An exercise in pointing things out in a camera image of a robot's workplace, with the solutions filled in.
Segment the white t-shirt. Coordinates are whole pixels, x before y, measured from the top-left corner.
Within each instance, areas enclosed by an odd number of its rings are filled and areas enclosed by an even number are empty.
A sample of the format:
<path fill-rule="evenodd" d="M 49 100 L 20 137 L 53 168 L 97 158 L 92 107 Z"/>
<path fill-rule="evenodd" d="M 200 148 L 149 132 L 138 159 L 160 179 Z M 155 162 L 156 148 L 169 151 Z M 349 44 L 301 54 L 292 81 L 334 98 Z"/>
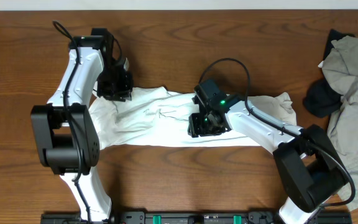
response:
<path fill-rule="evenodd" d="M 188 119 L 199 111 L 192 93 L 164 87 L 134 88 L 126 102 L 97 98 L 89 108 L 102 149 L 115 145 L 163 147 L 256 146 L 251 138 L 230 131 L 219 136 L 192 138 Z"/>

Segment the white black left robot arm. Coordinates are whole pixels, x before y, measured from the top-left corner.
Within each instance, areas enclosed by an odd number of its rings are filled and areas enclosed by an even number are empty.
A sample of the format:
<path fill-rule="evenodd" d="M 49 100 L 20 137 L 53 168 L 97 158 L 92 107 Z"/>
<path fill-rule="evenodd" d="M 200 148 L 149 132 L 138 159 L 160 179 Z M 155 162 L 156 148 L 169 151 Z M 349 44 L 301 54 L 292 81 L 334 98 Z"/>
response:
<path fill-rule="evenodd" d="M 42 223 L 114 223 L 112 200 L 101 184 L 96 165 L 101 145 L 89 105 L 92 96 L 131 100 L 134 81 L 127 59 L 114 58 L 119 42 L 106 28 L 71 37 L 69 63 L 61 83 L 30 117 L 40 163 L 66 182 L 80 212 L 42 215 Z"/>

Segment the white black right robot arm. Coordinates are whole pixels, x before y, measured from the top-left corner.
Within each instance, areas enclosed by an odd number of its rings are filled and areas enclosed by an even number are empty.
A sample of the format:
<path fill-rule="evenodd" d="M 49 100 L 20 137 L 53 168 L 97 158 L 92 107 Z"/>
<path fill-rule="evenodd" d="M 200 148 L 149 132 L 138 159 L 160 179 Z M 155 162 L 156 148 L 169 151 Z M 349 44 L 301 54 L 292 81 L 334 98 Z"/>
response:
<path fill-rule="evenodd" d="M 188 134 L 219 136 L 234 131 L 273 155 L 288 195 L 277 216 L 248 217 L 251 223 L 351 223 L 347 212 L 325 212 L 328 199 L 354 182 L 324 130 L 288 124 L 256 108 L 247 98 L 227 95 L 213 80 L 194 88 L 199 111 L 189 117 Z"/>

